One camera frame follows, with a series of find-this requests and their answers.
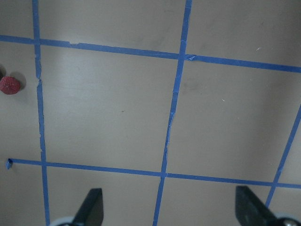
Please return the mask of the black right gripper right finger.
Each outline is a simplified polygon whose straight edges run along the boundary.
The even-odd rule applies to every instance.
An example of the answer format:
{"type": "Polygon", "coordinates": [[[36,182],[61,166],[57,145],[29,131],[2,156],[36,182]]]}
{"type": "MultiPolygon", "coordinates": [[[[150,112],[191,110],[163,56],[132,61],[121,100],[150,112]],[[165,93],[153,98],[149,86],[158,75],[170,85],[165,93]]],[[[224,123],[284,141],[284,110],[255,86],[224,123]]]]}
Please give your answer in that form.
{"type": "Polygon", "coordinates": [[[247,186],[236,187],[235,216],[241,226],[284,225],[247,186]]]}

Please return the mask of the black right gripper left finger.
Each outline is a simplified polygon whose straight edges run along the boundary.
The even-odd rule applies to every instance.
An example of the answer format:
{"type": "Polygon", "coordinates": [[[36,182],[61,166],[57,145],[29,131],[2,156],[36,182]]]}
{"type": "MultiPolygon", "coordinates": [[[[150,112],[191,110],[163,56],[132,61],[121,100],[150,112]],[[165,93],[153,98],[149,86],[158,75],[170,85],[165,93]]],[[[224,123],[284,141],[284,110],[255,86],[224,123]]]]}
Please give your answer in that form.
{"type": "Polygon", "coordinates": [[[88,192],[71,224],[74,226],[101,226],[103,219],[102,189],[93,188],[88,192]]]}

